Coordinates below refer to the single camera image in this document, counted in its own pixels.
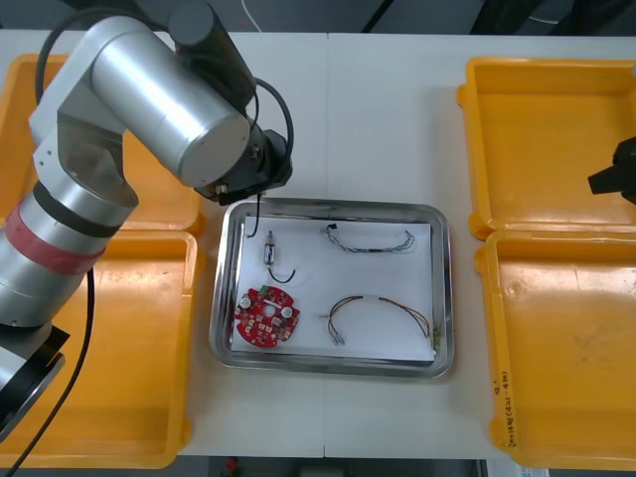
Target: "yellow bin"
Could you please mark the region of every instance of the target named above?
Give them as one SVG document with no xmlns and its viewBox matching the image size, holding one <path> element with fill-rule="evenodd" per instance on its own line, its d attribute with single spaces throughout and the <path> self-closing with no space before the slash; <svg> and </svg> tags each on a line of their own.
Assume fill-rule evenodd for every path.
<svg viewBox="0 0 636 477">
<path fill-rule="evenodd" d="M 457 92 L 490 434 L 526 466 L 636 469 L 636 206 L 587 184 L 636 136 L 635 64 L 473 59 Z"/>
<path fill-rule="evenodd" d="M 37 55 L 25 55 L 14 61 L 0 98 L 0 223 L 38 180 L 29 127 L 36 107 L 37 60 Z M 65 60 L 66 56 L 50 56 L 45 84 Z M 123 137 L 123 166 L 126 180 L 139 197 L 124 230 L 196 233 L 202 228 L 201 196 L 175 179 L 130 132 Z"/>
<path fill-rule="evenodd" d="M 160 468 L 190 438 L 185 417 L 195 283 L 203 267 L 185 232 L 120 232 L 95 267 L 86 361 L 26 467 Z M 80 354 L 85 281 L 54 320 L 71 334 L 65 366 L 9 437 L 10 467 L 58 401 Z"/>
</svg>

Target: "white table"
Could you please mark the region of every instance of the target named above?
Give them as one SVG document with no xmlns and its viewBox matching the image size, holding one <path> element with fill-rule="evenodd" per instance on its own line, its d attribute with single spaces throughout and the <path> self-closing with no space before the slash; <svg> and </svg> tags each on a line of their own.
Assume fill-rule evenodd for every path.
<svg viewBox="0 0 636 477">
<path fill-rule="evenodd" d="M 37 52 L 44 36 L 0 31 L 0 78 L 15 56 Z M 55 51 L 67 52 L 79 37 L 65 34 Z M 470 191 L 455 89 L 471 57 L 633 58 L 636 39 L 233 38 L 254 74 L 280 90 L 294 117 L 294 176 L 271 196 L 412 202 L 446 216 L 456 357 L 451 372 L 433 382 L 231 370 L 208 350 L 209 311 L 200 306 L 188 406 L 193 434 L 183 453 L 506 457 L 487 434 L 492 398 L 481 287 L 472 261 L 480 242 L 466 226 Z M 284 130 L 273 101 L 265 92 L 260 96 L 261 124 Z"/>
</svg>

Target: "red circuit board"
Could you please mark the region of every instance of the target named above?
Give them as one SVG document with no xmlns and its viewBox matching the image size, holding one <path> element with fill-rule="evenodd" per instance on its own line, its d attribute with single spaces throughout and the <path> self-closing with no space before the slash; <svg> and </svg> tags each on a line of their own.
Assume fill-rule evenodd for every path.
<svg viewBox="0 0 636 477">
<path fill-rule="evenodd" d="M 258 348 L 273 348 L 278 341 L 287 341 L 300 319 L 293 303 L 293 298 L 279 288 L 250 288 L 235 310 L 238 332 Z"/>
</svg>

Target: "black wire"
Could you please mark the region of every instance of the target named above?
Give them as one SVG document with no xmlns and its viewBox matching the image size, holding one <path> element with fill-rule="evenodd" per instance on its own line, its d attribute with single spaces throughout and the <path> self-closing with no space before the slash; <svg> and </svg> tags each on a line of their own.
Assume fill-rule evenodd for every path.
<svg viewBox="0 0 636 477">
<path fill-rule="evenodd" d="M 276 102 L 278 103 L 278 105 L 280 106 L 280 110 L 282 111 L 282 115 L 285 118 L 285 124 L 287 126 L 287 145 L 285 146 L 285 156 L 283 158 L 283 162 L 288 162 L 291 159 L 291 151 L 293 151 L 294 149 L 294 123 L 291 119 L 291 112 L 289 112 L 289 108 L 287 107 L 287 103 L 285 102 L 285 100 L 282 98 L 282 96 L 280 95 L 280 93 L 276 90 L 276 88 L 274 86 L 272 86 L 271 84 L 269 84 L 267 81 L 260 79 L 260 78 L 254 78 L 256 80 L 256 85 L 262 87 L 263 89 L 267 90 L 267 92 L 269 92 L 269 94 L 271 94 L 274 99 L 276 100 Z M 258 221 L 260 218 L 260 197 L 261 194 L 258 194 L 256 196 L 256 224 L 254 225 L 254 231 L 247 236 L 248 239 L 253 239 L 256 236 L 256 233 L 258 232 Z"/>
<path fill-rule="evenodd" d="M 380 19 L 385 16 L 385 13 L 387 13 L 387 10 L 389 10 L 389 8 L 393 5 L 394 1 L 395 0 L 384 0 L 371 16 L 367 25 L 365 25 L 365 28 L 362 29 L 362 33 L 370 33 L 378 24 Z"/>
<path fill-rule="evenodd" d="M 64 389 L 64 392 L 60 396 L 60 399 L 58 400 L 56 405 L 53 407 L 53 410 L 51 410 L 49 417 L 47 417 L 47 420 L 44 421 L 44 424 L 42 424 L 42 427 L 40 427 L 40 430 L 38 430 L 38 433 L 35 435 L 33 440 L 29 443 L 29 445 L 24 450 L 24 452 L 22 452 L 22 455 L 20 455 L 18 460 L 16 460 L 16 463 L 13 464 L 13 467 L 11 467 L 7 471 L 4 477 L 12 477 L 13 474 L 15 474 L 16 471 L 20 468 L 20 466 L 29 456 L 29 454 L 31 453 L 33 448 L 36 446 L 36 444 L 38 443 L 42 435 L 49 428 L 49 425 L 51 424 L 53 419 L 55 419 L 56 415 L 58 414 L 58 411 L 64 405 L 64 402 L 69 397 L 69 394 L 73 390 L 73 386 L 75 385 L 76 381 L 78 380 L 78 377 L 80 376 L 81 367 L 83 366 L 83 362 L 86 359 L 86 353 L 88 352 L 88 344 L 90 343 L 90 335 L 92 333 L 92 322 L 94 320 L 95 278 L 94 278 L 94 273 L 92 269 L 86 273 L 86 279 L 87 279 L 86 328 L 84 331 L 83 342 L 81 344 L 81 351 L 79 352 L 76 368 L 73 371 L 73 374 L 71 375 L 71 379 L 69 380 L 67 387 Z"/>
<path fill-rule="evenodd" d="M 261 194 L 256 196 L 256 224 L 254 224 L 254 232 L 247 236 L 248 239 L 256 237 L 256 233 L 258 232 L 258 220 L 260 219 L 260 196 Z"/>
<path fill-rule="evenodd" d="M 274 276 L 273 271 L 271 271 L 271 268 L 269 268 L 269 267 L 267 268 L 267 271 L 269 272 L 269 276 L 271 276 L 272 280 L 274 280 L 274 281 L 276 281 L 278 283 L 282 283 L 283 285 L 285 283 L 289 283 L 293 279 L 293 277 L 296 276 L 296 269 L 295 268 L 294 268 L 294 271 L 291 272 L 291 275 L 289 275 L 289 278 L 287 278 L 286 280 L 279 280 L 278 278 L 276 278 Z"/>
<path fill-rule="evenodd" d="M 54 28 L 44 44 L 42 45 L 42 49 L 40 50 L 40 56 L 38 57 L 38 65 L 36 67 L 36 101 L 40 103 L 40 99 L 42 99 L 42 95 L 44 94 L 44 75 L 45 70 L 47 68 L 47 59 L 49 58 L 49 54 L 53 49 L 53 45 L 56 40 L 60 37 L 60 35 L 67 30 L 73 23 L 83 20 L 86 17 L 95 16 L 95 15 L 110 15 L 110 16 L 124 16 L 131 17 L 135 20 L 139 20 L 143 22 L 148 27 L 159 30 L 162 32 L 166 31 L 166 27 L 163 25 L 153 22 L 148 18 L 142 17 L 140 15 L 135 15 L 132 13 L 128 13 L 125 10 L 120 10 L 117 8 L 107 8 L 107 7 L 95 7 L 95 8 L 87 8 L 86 10 L 80 10 L 70 17 L 67 17 L 63 22 L 61 22 L 56 28 Z"/>
<path fill-rule="evenodd" d="M 282 111 L 282 115 L 285 118 L 285 124 L 287 126 L 287 145 L 285 146 L 285 157 L 283 159 L 283 162 L 288 162 L 291 159 L 291 151 L 294 148 L 294 123 L 291 119 L 291 112 L 289 112 L 287 103 L 274 86 L 260 78 L 255 78 L 255 80 L 258 86 L 265 89 L 274 97 L 274 99 L 276 99 L 276 102 L 278 103 L 278 105 L 280 106 L 280 110 Z"/>
</svg>

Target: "electrical wire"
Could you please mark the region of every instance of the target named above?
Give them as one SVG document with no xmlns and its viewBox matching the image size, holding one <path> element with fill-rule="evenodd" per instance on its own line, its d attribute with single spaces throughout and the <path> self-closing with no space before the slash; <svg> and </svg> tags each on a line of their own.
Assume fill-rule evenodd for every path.
<svg viewBox="0 0 636 477">
<path fill-rule="evenodd" d="M 283 117 L 285 118 L 285 125 L 287 127 L 287 144 L 285 145 L 285 156 L 283 157 L 283 163 L 287 163 L 291 160 L 291 151 L 293 151 L 294 149 L 294 140 L 295 140 L 294 123 L 293 123 L 293 120 L 291 119 L 291 112 L 289 111 L 289 107 L 287 107 L 287 103 L 283 99 L 282 95 L 278 92 L 278 90 L 274 86 L 272 86 L 267 81 L 260 78 L 255 78 L 255 80 L 256 80 L 257 86 L 262 87 L 267 92 L 269 92 L 269 94 L 273 96 L 273 98 L 278 103 L 280 110 L 282 111 Z M 248 239 L 253 239 L 254 237 L 256 237 L 256 233 L 258 232 L 258 222 L 260 219 L 261 195 L 262 194 L 258 194 L 256 196 L 256 224 L 254 224 L 253 232 L 247 236 Z"/>
<path fill-rule="evenodd" d="M 44 421 L 44 423 L 42 424 L 42 427 L 40 427 L 40 430 L 38 430 L 33 440 L 31 440 L 29 445 L 27 445 L 27 448 L 24 450 L 24 452 L 22 452 L 18 460 L 16 460 L 15 464 L 13 464 L 13 466 L 7 471 L 4 477 L 12 477 L 16 473 L 16 471 L 20 468 L 20 466 L 29 456 L 33 448 L 40 441 L 40 438 L 44 435 L 46 430 L 49 428 L 49 425 L 51 424 L 51 422 L 53 422 L 53 419 L 55 419 L 56 415 L 58 415 L 58 411 L 64 405 L 65 401 L 69 397 L 69 394 L 73 390 L 73 387 L 76 381 L 78 380 L 78 377 L 80 376 L 81 367 L 83 366 L 83 362 L 86 359 L 86 354 L 88 352 L 88 345 L 90 343 L 90 335 L 92 333 L 92 322 L 94 320 L 95 278 L 94 278 L 94 272 L 92 269 L 86 273 L 86 295 L 87 295 L 86 327 L 84 330 L 83 342 L 81 344 L 81 350 L 79 351 L 79 357 L 76 363 L 76 368 L 74 369 L 73 374 L 71 375 L 71 378 L 69 379 L 69 383 L 67 384 L 64 391 L 62 392 L 60 399 L 58 399 L 58 402 L 51 410 L 49 417 L 47 417 L 47 420 Z"/>
<path fill-rule="evenodd" d="M 247 5 L 245 5 L 245 0 L 240 0 L 240 4 L 242 5 L 242 9 L 245 11 L 245 14 L 247 15 L 247 17 L 249 18 L 249 20 L 251 21 L 251 23 L 254 25 L 254 27 L 256 28 L 256 30 L 259 33 L 262 33 L 262 30 L 260 29 L 260 27 L 258 26 L 258 24 L 256 23 L 256 21 L 254 20 L 254 17 L 251 16 L 251 13 L 249 13 L 249 10 L 247 9 Z"/>
<path fill-rule="evenodd" d="M 345 339 L 338 332 L 338 330 L 336 329 L 336 326 L 334 325 L 334 316 L 345 305 L 347 305 L 349 303 L 352 303 L 354 301 L 365 300 L 365 299 L 383 301 L 385 303 L 389 303 L 390 305 L 395 306 L 395 307 L 399 308 L 400 310 L 405 311 L 406 313 L 408 313 L 410 315 L 410 317 L 413 320 L 415 320 L 415 323 L 417 323 L 417 326 L 419 327 L 419 329 L 421 330 L 422 334 L 424 335 L 424 338 L 427 338 L 429 340 L 430 346 L 431 347 L 433 346 L 430 323 L 428 322 L 428 320 L 426 319 L 426 317 L 424 315 L 422 315 L 421 313 L 419 313 L 416 310 L 413 310 L 412 308 L 409 308 L 408 306 L 405 306 L 405 305 L 402 305 L 400 303 L 397 303 L 396 301 L 393 301 L 393 300 L 391 300 L 389 298 L 385 298 L 383 296 L 370 296 L 370 295 L 351 295 L 351 296 L 347 296 L 347 297 L 343 298 L 342 300 L 340 300 L 339 302 L 337 302 L 331 308 L 331 311 L 329 312 L 329 314 L 325 315 L 325 318 L 328 319 L 328 321 L 327 321 L 327 330 L 329 331 L 329 335 L 331 336 L 331 339 L 332 339 L 332 341 L 334 342 L 334 344 L 336 346 L 344 345 L 345 344 Z"/>
<path fill-rule="evenodd" d="M 248 239 L 253 239 L 256 237 L 256 233 L 258 232 L 258 221 L 260 219 L 260 196 L 262 194 L 258 194 L 256 196 L 256 223 L 254 224 L 254 231 L 247 236 Z"/>
<path fill-rule="evenodd" d="M 274 276 L 274 272 L 273 272 L 273 271 L 271 271 L 271 266 L 269 266 L 269 267 L 267 268 L 267 271 L 269 272 L 269 276 L 271 276 L 271 279 L 272 279 L 272 280 L 274 280 L 274 281 L 275 281 L 275 282 L 277 282 L 277 283 L 281 283 L 281 284 L 283 284 L 283 285 L 284 285 L 285 283 L 289 283 L 289 282 L 293 279 L 293 277 L 294 277 L 294 276 L 296 276 L 296 269 L 295 269 L 295 268 L 294 268 L 294 271 L 292 271 L 292 272 L 291 272 L 291 275 L 289 275 L 289 278 L 287 278 L 286 280 L 280 280 L 280 279 L 276 278 L 276 277 Z"/>
<path fill-rule="evenodd" d="M 334 231 L 338 228 L 336 224 L 331 224 L 324 229 L 320 230 L 320 234 L 325 236 L 333 245 L 338 246 L 344 251 L 349 253 L 404 253 L 410 250 L 415 244 L 415 237 L 409 231 L 404 231 L 406 233 L 406 240 L 396 246 L 388 246 L 385 248 L 357 248 L 352 246 L 347 246 L 342 244 L 338 238 L 334 235 Z"/>
</svg>

